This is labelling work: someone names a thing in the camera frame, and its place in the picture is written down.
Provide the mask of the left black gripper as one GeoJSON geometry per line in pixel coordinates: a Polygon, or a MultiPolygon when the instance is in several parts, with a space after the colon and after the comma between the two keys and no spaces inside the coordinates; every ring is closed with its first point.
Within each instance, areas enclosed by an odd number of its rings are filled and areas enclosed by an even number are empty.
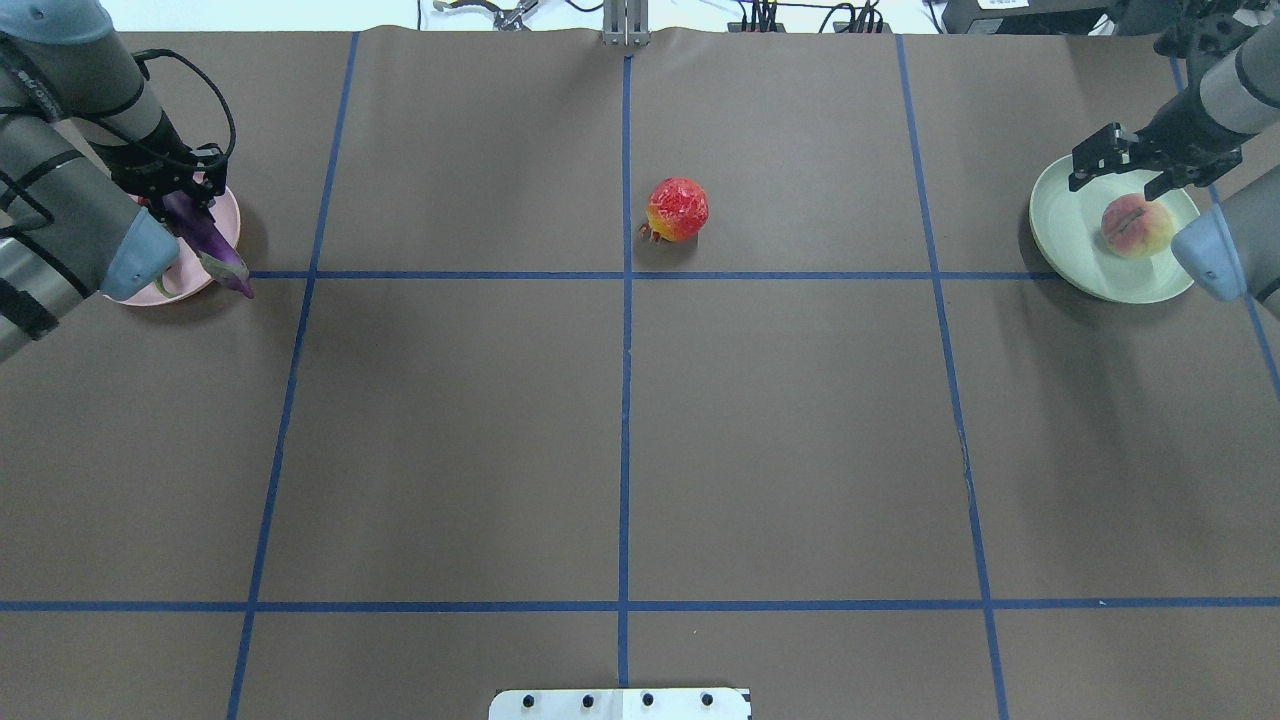
{"type": "Polygon", "coordinates": [[[227,191],[229,151],[216,143],[177,152],[159,152],[142,143],[110,147],[110,178],[125,193],[168,206],[178,192],[201,210],[209,210],[227,191]]]}

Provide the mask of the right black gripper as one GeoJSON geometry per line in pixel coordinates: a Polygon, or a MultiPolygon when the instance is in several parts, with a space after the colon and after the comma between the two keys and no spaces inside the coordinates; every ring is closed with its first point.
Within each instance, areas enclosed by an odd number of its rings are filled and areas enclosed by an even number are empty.
{"type": "Polygon", "coordinates": [[[1142,131],[1110,123],[1073,149],[1068,190],[1135,170],[1155,174],[1142,186],[1148,201],[1188,186],[1207,188],[1242,164],[1244,143],[1244,135],[1213,122],[1160,120],[1142,131]]]}

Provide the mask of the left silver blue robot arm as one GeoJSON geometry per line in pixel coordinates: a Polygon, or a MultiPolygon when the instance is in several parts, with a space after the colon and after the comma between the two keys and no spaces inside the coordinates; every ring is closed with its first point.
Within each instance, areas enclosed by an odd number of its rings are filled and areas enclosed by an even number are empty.
{"type": "Polygon", "coordinates": [[[124,301],[187,243],[251,291],[215,227],[237,145],[189,146],[150,85],[161,50],[132,53],[97,1],[3,4],[3,356],[101,293],[124,301]]]}

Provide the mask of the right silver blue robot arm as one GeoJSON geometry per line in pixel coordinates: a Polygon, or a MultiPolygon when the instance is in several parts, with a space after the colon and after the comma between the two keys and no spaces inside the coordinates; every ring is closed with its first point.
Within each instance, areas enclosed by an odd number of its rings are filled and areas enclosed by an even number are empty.
{"type": "MultiPolygon", "coordinates": [[[[1279,27],[1248,26],[1239,1],[1119,1],[1119,35],[1156,35],[1155,51],[1180,59],[1185,87],[1151,122],[1111,123],[1071,151],[1068,187],[1149,170],[1149,201],[1187,186],[1210,187],[1242,164],[1243,146],[1279,118],[1279,27]]],[[[1279,176],[1268,170],[1175,233],[1181,269],[1216,300],[1253,299],[1277,314],[1279,176]]]]}

